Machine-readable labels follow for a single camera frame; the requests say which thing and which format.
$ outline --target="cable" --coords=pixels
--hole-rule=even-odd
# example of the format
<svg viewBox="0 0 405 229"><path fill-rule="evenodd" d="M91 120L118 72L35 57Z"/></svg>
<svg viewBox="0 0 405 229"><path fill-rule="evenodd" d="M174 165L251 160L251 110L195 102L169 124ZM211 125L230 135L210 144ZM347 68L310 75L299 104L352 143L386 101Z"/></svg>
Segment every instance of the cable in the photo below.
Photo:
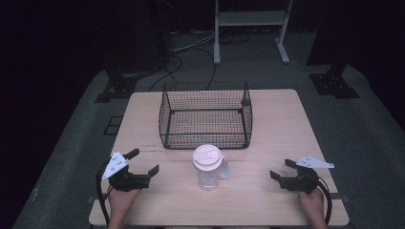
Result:
<svg viewBox="0 0 405 229"><path fill-rule="evenodd" d="M165 77L167 77L167 76L169 76L169 75L172 75L172 77L174 78L173 73L175 73L177 70L179 70L179 69L181 68L181 66L182 66L182 60L181 60L181 58L179 58L179 57L177 57L177 56L175 56L175 55L173 55L172 57L177 58L177 59L180 61L180 65L179 65L173 72L169 72L169 71L168 71L168 74L166 74L166 75L162 76L160 79L158 79L158 80L149 88L149 91L148 91L148 92L151 92L152 89L153 89L161 80L163 80L163 78L165 78Z"/></svg>
<svg viewBox="0 0 405 229"><path fill-rule="evenodd" d="M325 180L323 180L321 177L319 177L319 178L322 180L322 182L324 182L325 187L326 187L326 188L327 188L327 190L328 190L328 193L330 193L330 190L329 190L329 187L328 187L327 182L325 182Z"/></svg>
<svg viewBox="0 0 405 229"><path fill-rule="evenodd" d="M185 50L188 50L188 49L191 49L191 48L200 46L201 44L212 40L212 39L214 38L214 35L215 35L215 33L212 32L211 34L209 34L209 35L206 36L205 38L203 38L203 39L201 39L201 40L199 40L199 41L196 41L196 42L194 42L194 43L191 44L191 45L188 45L188 46L185 46L185 47L182 47L182 48L178 48L178 49L172 49L171 51L172 51L173 53L183 52L183 51L185 51Z"/></svg>
<svg viewBox="0 0 405 229"><path fill-rule="evenodd" d="M325 215L325 223L328 225L330 222L330 215L331 215L331 197L330 197L330 192L329 190L324 186L324 184L321 181L318 181L318 186L321 188L322 192L324 192L325 197L327 198L328 202L328 209L327 209L327 214Z"/></svg>
<svg viewBox="0 0 405 229"><path fill-rule="evenodd" d="M98 169L98 172L96 174L96 189L97 189L97 196L98 196L98 201L100 203L101 211L102 214L105 218L105 222L107 225L110 223L110 217L108 216L107 208L105 207L105 199L104 196L102 195L102 190L101 190L101 172L102 170L108 165L110 161L107 160L105 161L100 168Z"/></svg>
<svg viewBox="0 0 405 229"><path fill-rule="evenodd" d="M113 191L114 187L111 186L110 191L108 191L107 195L105 196L104 200L107 199L108 196L110 196L111 192Z"/></svg>
<svg viewBox="0 0 405 229"><path fill-rule="evenodd" d="M207 53L207 54L211 57L212 63L214 63L214 56L211 54L211 52L209 52L209 51L207 51L207 50L203 50L203 49L188 49L188 50L186 50L186 51L201 51L201 52L205 52L205 53ZM214 66L214 71L213 71L213 73L212 73L212 75L211 75L211 78L210 78L209 81L208 81L208 86L207 86L206 89L205 89L206 91L208 91L209 86L211 86L212 81L214 80L215 72L217 71L217 66L216 66L215 64L213 64L213 66Z"/></svg>

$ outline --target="metal stand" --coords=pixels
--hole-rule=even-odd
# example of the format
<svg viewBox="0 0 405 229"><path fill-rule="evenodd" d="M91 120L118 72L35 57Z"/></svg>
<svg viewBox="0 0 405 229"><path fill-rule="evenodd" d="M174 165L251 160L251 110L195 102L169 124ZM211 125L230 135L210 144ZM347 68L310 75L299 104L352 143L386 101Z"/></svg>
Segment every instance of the metal stand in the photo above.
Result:
<svg viewBox="0 0 405 229"><path fill-rule="evenodd" d="M312 73L310 80L320 95L334 95L336 98L359 98L359 95L346 83L342 73L347 66L346 61L338 60L330 66L327 73Z"/></svg>
<svg viewBox="0 0 405 229"><path fill-rule="evenodd" d="M140 77L124 77L117 65L106 65L109 81L102 94L98 94L95 103L108 103L110 99L129 98L134 92Z"/></svg>
<svg viewBox="0 0 405 229"><path fill-rule="evenodd" d="M281 25L280 37L275 39L277 49L284 64L289 63L286 49L283 42L286 35L289 15L291 13L293 0L288 0L286 10L277 11L235 11L220 12L219 0L215 2L215 41L214 41L214 63L221 63L220 55L220 26L265 26Z"/></svg>

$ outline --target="white metal frame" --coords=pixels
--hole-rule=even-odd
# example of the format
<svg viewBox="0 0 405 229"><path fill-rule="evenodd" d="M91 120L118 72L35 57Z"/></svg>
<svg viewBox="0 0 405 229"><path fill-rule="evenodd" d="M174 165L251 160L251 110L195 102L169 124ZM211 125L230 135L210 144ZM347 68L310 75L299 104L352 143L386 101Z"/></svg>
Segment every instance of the white metal frame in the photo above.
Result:
<svg viewBox="0 0 405 229"><path fill-rule="evenodd" d="M291 13L293 0L288 0L286 10L276 11L234 11L220 12L219 0L215 2L215 41L214 63L221 63L220 50L220 26L259 26L259 25L282 25L280 36L275 38L277 49L284 64L289 63L289 58L283 42Z"/></svg>

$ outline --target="dark background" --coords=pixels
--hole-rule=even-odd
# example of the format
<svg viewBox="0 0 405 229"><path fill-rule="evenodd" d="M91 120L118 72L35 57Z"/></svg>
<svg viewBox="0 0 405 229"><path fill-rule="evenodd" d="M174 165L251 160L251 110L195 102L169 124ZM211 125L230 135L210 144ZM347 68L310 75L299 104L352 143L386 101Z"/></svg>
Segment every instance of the dark background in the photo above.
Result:
<svg viewBox="0 0 405 229"><path fill-rule="evenodd" d="M285 6L285 1L240 2L223 0L221 8ZM0 220L2 228L15 222L77 102L106 59L115 55L137 71L164 62L167 44L155 3L1 1L1 205L7 212ZM167 31L213 29L213 0L166 3ZM389 0L296 0L288 25L296 32L319 28L310 65L330 64L343 49L402 128L404 10Z"/></svg>

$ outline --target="black wall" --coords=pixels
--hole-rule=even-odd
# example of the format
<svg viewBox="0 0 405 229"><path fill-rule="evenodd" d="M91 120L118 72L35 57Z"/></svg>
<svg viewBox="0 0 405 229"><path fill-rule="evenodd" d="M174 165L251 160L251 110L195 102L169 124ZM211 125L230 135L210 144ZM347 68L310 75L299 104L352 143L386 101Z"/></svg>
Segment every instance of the black wall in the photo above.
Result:
<svg viewBox="0 0 405 229"><path fill-rule="evenodd" d="M7 213L1 228L13 226L80 97L104 69L105 57L122 52L125 61L143 70L159 62L146 3L0 3L0 205ZM131 46L131 38L143 49Z"/></svg>
<svg viewBox="0 0 405 229"><path fill-rule="evenodd" d="M405 130L403 11L405 5L395 0L330 0L309 64L331 64L343 53Z"/></svg>

